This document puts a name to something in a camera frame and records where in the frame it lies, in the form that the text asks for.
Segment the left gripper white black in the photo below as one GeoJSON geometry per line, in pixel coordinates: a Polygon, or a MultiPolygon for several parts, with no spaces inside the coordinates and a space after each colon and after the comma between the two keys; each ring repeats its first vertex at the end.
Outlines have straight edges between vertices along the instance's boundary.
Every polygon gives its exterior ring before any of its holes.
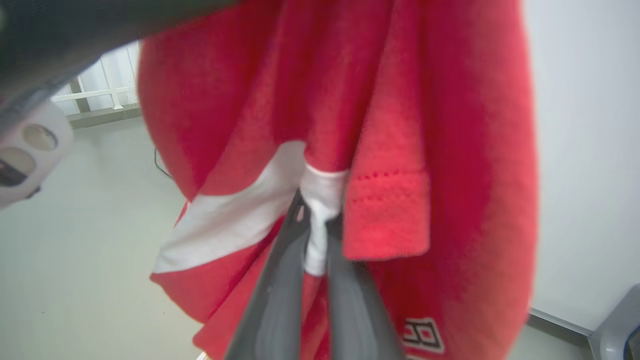
{"type": "Polygon", "coordinates": [[[116,48],[233,4],[231,0],[3,0],[0,209],[32,198],[74,132],[48,100],[116,48]]]}

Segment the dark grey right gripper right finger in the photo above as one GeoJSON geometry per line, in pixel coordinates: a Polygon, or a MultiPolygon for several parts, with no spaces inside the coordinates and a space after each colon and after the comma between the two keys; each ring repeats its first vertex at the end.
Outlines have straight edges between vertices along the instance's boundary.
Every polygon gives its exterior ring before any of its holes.
{"type": "Polygon", "coordinates": [[[367,265],[343,254],[342,214],[327,221],[332,360],[404,360],[398,333],[367,265]]]}

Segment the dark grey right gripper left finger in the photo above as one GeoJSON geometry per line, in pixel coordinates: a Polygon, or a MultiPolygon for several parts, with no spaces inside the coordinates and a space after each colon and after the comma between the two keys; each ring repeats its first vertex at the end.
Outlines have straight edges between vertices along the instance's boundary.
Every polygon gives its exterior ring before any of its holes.
{"type": "Polygon", "coordinates": [[[226,360],[298,360],[310,210],[297,190],[227,348],[226,360]]]}

